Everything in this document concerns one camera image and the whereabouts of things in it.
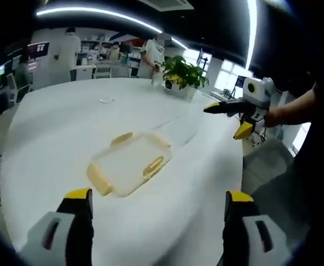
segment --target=office desk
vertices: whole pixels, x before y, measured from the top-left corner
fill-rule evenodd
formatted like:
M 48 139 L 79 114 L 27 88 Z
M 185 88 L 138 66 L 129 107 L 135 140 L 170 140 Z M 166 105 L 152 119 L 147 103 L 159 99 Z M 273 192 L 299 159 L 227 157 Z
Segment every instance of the office desk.
M 113 103 L 103 104 L 109 97 Z M 235 118 L 202 113 L 210 98 L 197 93 L 198 130 L 150 181 L 126 198 L 93 188 L 93 265 L 216 265 L 222 252 L 226 190 L 240 189 L 242 144 Z M 183 115 L 190 103 L 144 79 L 94 79 L 26 95 L 8 130 L 1 195 L 16 250 L 27 231 L 64 195 L 91 186 L 93 154 L 126 132 L 153 130 Z

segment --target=green leaves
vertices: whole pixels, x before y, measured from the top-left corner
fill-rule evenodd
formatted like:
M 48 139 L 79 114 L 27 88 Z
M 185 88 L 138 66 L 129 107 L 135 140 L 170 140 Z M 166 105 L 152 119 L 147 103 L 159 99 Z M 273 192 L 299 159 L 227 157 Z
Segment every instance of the green leaves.
M 173 58 L 169 58 L 163 63 L 164 66 L 164 78 L 172 77 L 174 75 L 179 76 L 179 89 L 185 88 L 187 85 L 194 88 L 198 88 L 202 85 L 209 83 L 208 78 L 202 76 L 202 69 L 198 66 L 194 66 L 190 63 L 186 63 L 184 57 L 176 55 Z

